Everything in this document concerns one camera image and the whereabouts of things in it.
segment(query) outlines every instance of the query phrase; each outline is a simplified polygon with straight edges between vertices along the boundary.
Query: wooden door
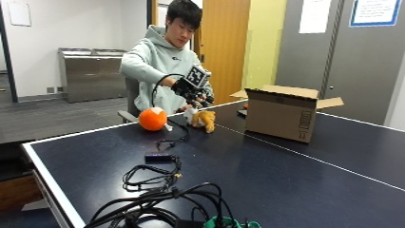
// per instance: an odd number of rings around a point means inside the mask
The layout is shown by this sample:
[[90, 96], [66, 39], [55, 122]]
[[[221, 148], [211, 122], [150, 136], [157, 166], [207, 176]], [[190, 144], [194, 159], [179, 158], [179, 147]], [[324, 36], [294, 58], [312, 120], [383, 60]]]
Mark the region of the wooden door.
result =
[[211, 73], [214, 105], [237, 99], [229, 95], [241, 90], [245, 38], [250, 0], [203, 0], [201, 30], [194, 43], [202, 67]]

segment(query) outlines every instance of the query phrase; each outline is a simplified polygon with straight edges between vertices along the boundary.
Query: yellow plush toy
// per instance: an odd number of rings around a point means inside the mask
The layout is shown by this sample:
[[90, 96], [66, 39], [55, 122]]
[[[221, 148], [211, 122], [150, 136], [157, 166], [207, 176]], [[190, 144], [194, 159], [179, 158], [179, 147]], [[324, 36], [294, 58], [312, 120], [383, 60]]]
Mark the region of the yellow plush toy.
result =
[[187, 123], [193, 127], [205, 126], [206, 133], [211, 133], [214, 131], [215, 113], [213, 111], [197, 111], [194, 108], [187, 108], [183, 116], [187, 120]]

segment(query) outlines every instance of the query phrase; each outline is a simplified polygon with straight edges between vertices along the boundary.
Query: cardboard box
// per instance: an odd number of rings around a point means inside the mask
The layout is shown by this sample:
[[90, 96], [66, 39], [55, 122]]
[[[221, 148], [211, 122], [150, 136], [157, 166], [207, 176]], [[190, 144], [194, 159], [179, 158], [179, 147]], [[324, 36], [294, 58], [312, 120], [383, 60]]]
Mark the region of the cardboard box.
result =
[[342, 99], [319, 100], [314, 89], [264, 85], [231, 94], [247, 98], [245, 129], [307, 143], [311, 139], [316, 110], [343, 105]]

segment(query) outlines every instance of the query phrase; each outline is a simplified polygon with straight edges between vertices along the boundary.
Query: person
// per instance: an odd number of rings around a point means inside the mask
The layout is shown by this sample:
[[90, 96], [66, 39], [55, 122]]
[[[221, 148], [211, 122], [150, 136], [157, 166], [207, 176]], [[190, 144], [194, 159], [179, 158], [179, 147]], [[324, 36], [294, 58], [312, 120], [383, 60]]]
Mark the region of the person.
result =
[[[119, 72], [123, 77], [138, 80], [138, 96], [134, 100], [138, 113], [151, 107], [151, 99], [154, 106], [166, 114], [190, 107], [185, 98], [177, 96], [170, 88], [179, 75], [187, 75], [191, 64], [199, 65], [197, 55], [185, 48], [199, 22], [201, 8], [190, 0], [173, 0], [166, 9], [165, 28], [149, 26], [143, 38], [123, 54]], [[162, 79], [167, 74], [179, 75]], [[161, 79], [155, 96], [151, 98], [154, 85]], [[209, 82], [203, 88], [214, 96]]]

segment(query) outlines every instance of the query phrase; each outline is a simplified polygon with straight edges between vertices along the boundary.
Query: stainless steel cabinet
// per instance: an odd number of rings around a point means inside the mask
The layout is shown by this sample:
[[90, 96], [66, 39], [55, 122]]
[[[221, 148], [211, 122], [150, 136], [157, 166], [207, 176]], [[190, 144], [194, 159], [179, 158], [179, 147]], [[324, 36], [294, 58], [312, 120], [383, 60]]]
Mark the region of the stainless steel cabinet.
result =
[[59, 48], [62, 98], [69, 103], [126, 96], [118, 73], [125, 50]]

